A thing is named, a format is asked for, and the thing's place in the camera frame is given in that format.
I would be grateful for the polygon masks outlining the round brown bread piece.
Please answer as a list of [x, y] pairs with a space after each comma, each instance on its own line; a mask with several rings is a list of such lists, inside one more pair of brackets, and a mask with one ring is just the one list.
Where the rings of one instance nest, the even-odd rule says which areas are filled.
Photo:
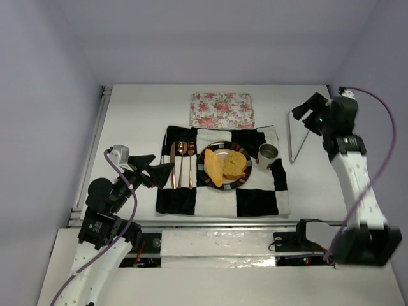
[[231, 151], [224, 160], [224, 177], [228, 180], [245, 177], [246, 167], [246, 157], [240, 152]]

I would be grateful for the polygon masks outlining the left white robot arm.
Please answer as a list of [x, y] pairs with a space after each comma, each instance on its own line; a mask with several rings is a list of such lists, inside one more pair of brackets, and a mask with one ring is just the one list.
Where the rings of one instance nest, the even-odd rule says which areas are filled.
[[129, 198], [138, 206], [138, 187], [162, 189], [175, 166], [153, 166], [153, 154], [130, 156], [124, 146], [110, 147], [103, 155], [118, 177], [114, 182], [97, 178], [90, 183], [69, 277], [51, 305], [97, 305], [102, 301], [122, 260], [142, 241], [141, 226], [134, 221], [136, 209], [129, 219], [120, 218], [117, 212]]

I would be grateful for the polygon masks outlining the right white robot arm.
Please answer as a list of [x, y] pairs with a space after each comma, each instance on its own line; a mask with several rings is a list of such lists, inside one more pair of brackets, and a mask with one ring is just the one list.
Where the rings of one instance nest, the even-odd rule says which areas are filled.
[[374, 177], [367, 170], [363, 138], [354, 133], [358, 102], [352, 88], [340, 88], [332, 100], [320, 93], [292, 109], [295, 120], [321, 136], [323, 148], [340, 183], [347, 215], [324, 259], [340, 265], [385, 266], [402, 241], [402, 234], [382, 213], [373, 190], [388, 164], [396, 143], [391, 137], [386, 159]]

